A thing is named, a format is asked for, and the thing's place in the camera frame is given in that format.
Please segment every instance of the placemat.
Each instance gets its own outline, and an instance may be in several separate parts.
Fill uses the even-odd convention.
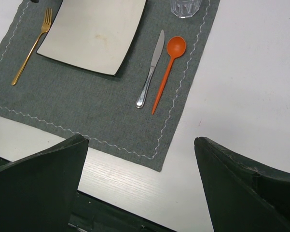
[[[60,4],[61,0],[40,3],[24,0],[19,6],[0,44],[0,116],[64,138],[82,134],[90,139],[94,149],[161,171],[219,0],[203,0],[200,10],[189,19],[175,17],[170,12],[169,0],[148,0],[129,52],[115,77],[33,54],[18,84],[11,86],[40,33],[46,7],[52,7],[56,13]],[[136,100],[162,29],[165,48],[145,106],[137,109]],[[185,38],[187,51],[175,60],[152,116],[169,61],[166,44],[176,35]]]

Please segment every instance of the white square plate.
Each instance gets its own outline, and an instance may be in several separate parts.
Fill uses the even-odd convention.
[[[115,75],[131,45],[146,0],[63,0],[37,53]]]

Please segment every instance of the table knife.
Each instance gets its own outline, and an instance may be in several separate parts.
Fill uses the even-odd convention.
[[[146,82],[145,82],[143,90],[142,90],[142,92],[141,92],[141,94],[136,102],[136,107],[138,109],[142,108],[145,104],[149,84],[150,84],[154,69],[156,67],[156,64],[159,61],[159,58],[161,56],[161,53],[162,53],[162,50],[164,47],[164,40],[165,40],[164,31],[161,30],[160,37],[158,39],[158,42],[156,43],[155,50],[153,52],[153,56],[152,56],[152,60],[151,60],[151,64],[150,64],[150,69],[149,69],[149,73],[148,73]]]

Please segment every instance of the white stitching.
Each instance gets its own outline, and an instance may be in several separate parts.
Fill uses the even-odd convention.
[[[25,13],[25,9],[27,9],[27,7],[29,6],[29,2],[30,2],[30,1],[27,2],[26,7],[23,9],[23,13],[22,13],[21,16],[19,17],[18,23],[16,24],[16,27],[15,27],[13,33],[12,33],[12,36],[11,36],[10,39],[9,39],[9,43],[5,46],[5,51],[4,51],[4,52],[2,53],[2,55],[1,55],[0,63],[1,63],[1,61],[3,60],[3,55],[6,53],[8,46],[11,44],[11,39],[12,39],[12,38],[14,37],[14,35],[15,35],[15,31],[17,30],[18,24],[19,24],[20,21],[21,21],[21,17],[24,15],[24,13]]]
[[[199,33],[196,35],[196,42],[193,44],[193,50],[192,50],[192,52],[190,53],[190,59],[187,61],[187,68],[183,71],[183,78],[180,80],[180,85],[179,85],[179,87],[176,89],[176,96],[175,96],[175,98],[173,99],[173,105],[172,105],[172,107],[170,108],[170,110],[168,111],[168,113],[169,113],[169,115],[168,115],[168,118],[165,120],[165,123],[164,123],[164,127],[162,128],[162,130],[161,130],[161,136],[160,136],[160,138],[158,138],[158,146],[156,146],[156,148],[155,148],[155,154],[153,155],[153,157],[152,157],[152,159],[156,156],[156,154],[158,154],[158,148],[159,148],[159,146],[160,146],[160,139],[163,137],[163,130],[166,128],[166,124],[167,124],[167,121],[170,119],[170,117],[171,117],[171,111],[172,111],[172,109],[175,107],[175,100],[177,99],[177,97],[178,97],[178,90],[181,88],[181,83],[182,83],[182,81],[185,79],[185,77],[186,77],[186,75],[185,75],[185,73],[186,73],[186,71],[189,69],[189,63],[190,63],[190,61],[192,60],[192,53],[195,51],[195,45],[197,44],[197,42],[198,42],[198,36],[200,35],[200,33],[202,32],[202,27],[203,27],[203,25],[205,24],[205,17],[207,16],[207,14],[208,14],[208,7],[210,6],[210,0],[208,0],[208,2],[209,2],[209,5],[206,7],[206,14],[204,15],[204,17],[203,17],[203,23],[202,23],[202,25],[199,27]]]
[[[144,157],[146,157],[146,158],[148,158],[149,159],[149,157],[147,157],[147,156],[145,156],[145,155],[139,155],[138,153],[136,153],[135,151],[128,151],[127,149],[125,149],[125,148],[120,148],[120,147],[118,147],[117,145],[114,145],[114,144],[109,144],[108,142],[106,142],[106,141],[100,141],[99,139],[97,139],[97,138],[91,138],[89,135],[87,135],[87,134],[81,134],[80,132],[73,132],[71,129],[64,129],[62,126],[56,126],[54,123],[52,123],[52,122],[46,122],[44,119],[38,119],[38,117],[32,117],[30,114],[27,114],[27,115],[25,115],[25,114],[23,114],[22,112],[17,112],[17,111],[15,111],[15,110],[10,110],[10,109],[8,109],[7,107],[2,107],[2,106],[0,106],[0,109],[2,109],[2,110],[7,110],[7,111],[9,111],[9,112],[13,112],[13,113],[15,113],[15,114],[17,114],[17,115],[19,115],[19,114],[21,114],[22,116],[24,116],[24,117],[30,117],[31,119],[36,119],[36,120],[38,120],[39,122],[44,122],[44,123],[46,123],[47,125],[52,125],[52,126],[54,126],[54,127],[56,127],[56,128],[60,128],[60,129],[62,129],[62,130],[64,130],[64,131],[69,131],[69,132],[71,132],[72,134],[80,134],[80,135],[82,135],[82,136],[84,136],[84,137],[87,137],[89,140],[96,140],[96,141],[98,141],[100,144],[102,144],[102,143],[104,143],[104,144],[107,144],[108,146],[114,146],[115,148],[117,148],[118,150],[125,150],[127,153],[134,153],[135,155],[137,155],[137,156],[139,156],[139,157],[141,157],[141,156],[144,156]]]
[[[145,156],[145,155],[139,155],[137,152],[135,152],[135,151],[128,151],[126,148],[120,148],[120,147],[118,147],[117,145],[113,145],[113,144],[109,144],[107,141],[100,141],[99,139],[97,139],[97,138],[91,138],[89,135],[83,135],[83,134],[81,134],[81,133],[79,133],[79,132],[73,132],[71,129],[64,129],[62,126],[56,126],[54,123],[52,123],[52,122],[46,122],[44,119],[38,119],[37,117],[32,117],[31,115],[29,115],[29,114],[27,114],[27,115],[25,115],[25,114],[23,114],[22,112],[17,112],[17,111],[15,111],[15,110],[10,110],[10,109],[8,109],[8,108],[6,108],[6,107],[1,107],[0,106],[0,109],[2,109],[2,110],[8,110],[9,112],[14,112],[15,114],[21,114],[22,116],[28,116],[28,117],[30,117],[31,119],[36,119],[36,120],[38,120],[39,122],[44,122],[44,123],[46,123],[47,125],[52,125],[52,126],[54,126],[55,128],[60,128],[60,129],[62,129],[62,130],[64,130],[64,131],[70,131],[72,134],[80,134],[80,135],[82,135],[82,136],[84,136],[84,137],[87,137],[89,140],[95,140],[95,141],[98,141],[99,143],[105,143],[105,144],[107,144],[108,146],[114,146],[115,148],[117,148],[118,150],[125,150],[127,153],[129,153],[129,154],[131,154],[131,153],[134,153],[135,155],[137,155],[138,157],[145,157],[145,158],[147,158],[147,159],[150,159],[150,160],[152,160],[152,159],[154,159],[154,157],[157,155],[157,153],[158,153],[158,148],[159,148],[159,146],[160,146],[160,139],[163,137],[163,130],[166,128],[166,124],[167,124],[167,121],[171,118],[171,111],[172,111],[172,109],[175,107],[175,100],[177,99],[177,97],[178,97],[178,91],[179,91],[179,89],[182,87],[182,85],[181,85],[181,83],[182,83],[182,81],[185,79],[185,77],[186,77],[186,75],[185,75],[185,73],[187,72],[187,70],[189,69],[189,62],[192,60],[192,53],[195,51],[195,45],[197,44],[197,42],[199,41],[199,35],[200,35],[200,33],[202,32],[202,27],[203,27],[203,25],[205,24],[205,17],[207,16],[207,14],[208,14],[208,8],[209,8],[209,6],[211,5],[210,4],[210,0],[208,0],[208,2],[209,2],[209,4],[208,4],[208,6],[206,7],[206,13],[205,13],[205,15],[204,15],[204,17],[203,17],[203,23],[202,23],[202,25],[199,27],[199,29],[200,29],[200,31],[199,31],[199,33],[196,35],[196,42],[193,44],[193,50],[191,51],[191,53],[190,53],[190,59],[187,61],[187,68],[183,71],[183,78],[180,80],[180,85],[179,85],[179,87],[176,89],[176,96],[175,96],[175,98],[173,99],[173,105],[172,105],[172,107],[170,108],[170,110],[168,111],[168,113],[169,113],[169,116],[168,116],[168,118],[165,120],[165,124],[164,124],[164,127],[161,129],[161,136],[158,138],[158,146],[154,149],[155,150],[155,154],[152,156],[152,157],[148,157],[148,156]],[[23,9],[23,13],[22,13],[22,15],[19,17],[19,21],[18,21],[18,23],[16,24],[16,27],[15,27],[15,29],[14,29],[14,31],[13,31],[13,34],[12,34],[12,36],[11,36],[11,38],[9,39],[9,43],[6,45],[6,47],[5,47],[5,51],[2,53],[2,55],[1,55],[1,60],[0,60],[0,63],[1,63],[1,61],[2,61],[2,59],[3,59],[3,55],[6,53],[6,51],[7,51],[7,47],[10,45],[10,43],[11,43],[11,39],[12,39],[12,37],[14,37],[14,33],[15,33],[15,31],[16,31],[16,29],[17,29],[17,27],[18,27],[18,24],[20,23],[20,21],[21,21],[21,17],[24,15],[24,13],[25,13],[25,9],[28,7],[28,4],[29,4],[29,1],[28,1],[28,3],[27,3],[27,5],[26,5],[26,7]]]

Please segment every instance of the white table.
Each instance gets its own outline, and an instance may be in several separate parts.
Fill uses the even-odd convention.
[[[20,2],[0,1],[0,41]],[[290,172],[290,0],[221,0],[163,170],[89,149],[79,190],[177,231],[212,231],[197,136]],[[62,140],[0,117],[8,160]]]

